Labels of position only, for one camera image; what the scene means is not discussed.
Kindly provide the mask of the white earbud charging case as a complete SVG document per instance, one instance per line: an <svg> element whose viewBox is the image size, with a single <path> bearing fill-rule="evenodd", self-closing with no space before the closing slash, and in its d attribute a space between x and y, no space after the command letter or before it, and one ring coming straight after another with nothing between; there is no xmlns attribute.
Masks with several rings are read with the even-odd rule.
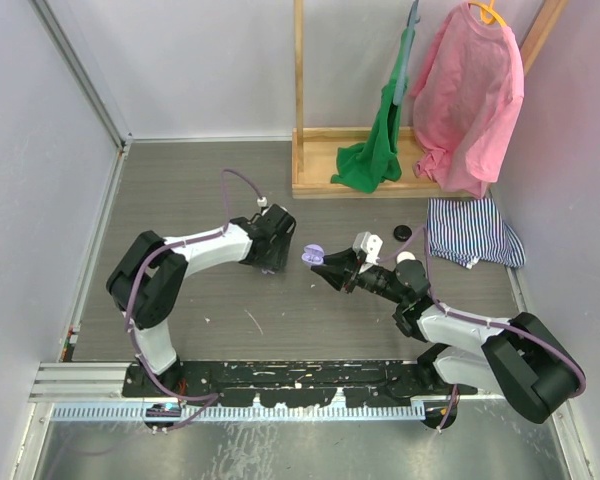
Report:
<svg viewBox="0 0 600 480"><path fill-rule="evenodd" d="M401 263L401 262L407 261L407 260L411 261L411 260L415 260L415 259L416 259L415 255L409 251L402 251L396 257L396 260L398 263Z"/></svg>

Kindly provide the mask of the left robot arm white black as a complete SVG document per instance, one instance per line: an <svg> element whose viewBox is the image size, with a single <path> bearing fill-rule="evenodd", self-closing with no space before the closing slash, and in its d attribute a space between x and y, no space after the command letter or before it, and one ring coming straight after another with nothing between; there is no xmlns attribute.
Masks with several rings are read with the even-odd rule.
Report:
<svg viewBox="0 0 600 480"><path fill-rule="evenodd" d="M138 235L107 279L106 290L125 317L150 390L168 396L182 382L168 317L184 280L227 263L278 273L286 267L295 228L295 218L273 204L251 218L233 218L198 234L161 237L148 230Z"/></svg>

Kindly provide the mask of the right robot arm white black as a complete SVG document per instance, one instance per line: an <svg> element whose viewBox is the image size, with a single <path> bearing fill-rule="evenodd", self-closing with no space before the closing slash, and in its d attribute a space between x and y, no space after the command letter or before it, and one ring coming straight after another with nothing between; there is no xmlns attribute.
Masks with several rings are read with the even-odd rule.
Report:
<svg viewBox="0 0 600 480"><path fill-rule="evenodd" d="M584 392L583 370L538 317L490 318L453 309L430 295L425 267L410 255L387 269L349 248L311 270L337 291L363 289L395 304L401 333L431 345L418 359L418 379L429 393L455 384L485 390L541 424Z"/></svg>

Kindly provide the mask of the black round earbud case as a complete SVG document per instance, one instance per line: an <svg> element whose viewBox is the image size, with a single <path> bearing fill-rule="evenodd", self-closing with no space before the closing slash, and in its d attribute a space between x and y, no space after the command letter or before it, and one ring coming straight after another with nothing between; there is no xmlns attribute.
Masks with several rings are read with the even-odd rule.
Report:
<svg viewBox="0 0 600 480"><path fill-rule="evenodd" d="M398 242L406 242L412 235L412 229L404 224L397 225L393 230L393 238Z"/></svg>

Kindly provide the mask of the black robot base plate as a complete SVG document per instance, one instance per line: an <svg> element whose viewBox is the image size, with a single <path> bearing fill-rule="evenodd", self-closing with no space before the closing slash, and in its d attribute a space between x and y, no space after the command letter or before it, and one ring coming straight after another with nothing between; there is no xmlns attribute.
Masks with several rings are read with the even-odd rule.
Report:
<svg viewBox="0 0 600 480"><path fill-rule="evenodd" d="M337 393L345 406L409 406L416 396L447 397L452 387L426 384L419 366L402 360L183 361L166 386L186 396L216 394L224 407L326 407Z"/></svg>

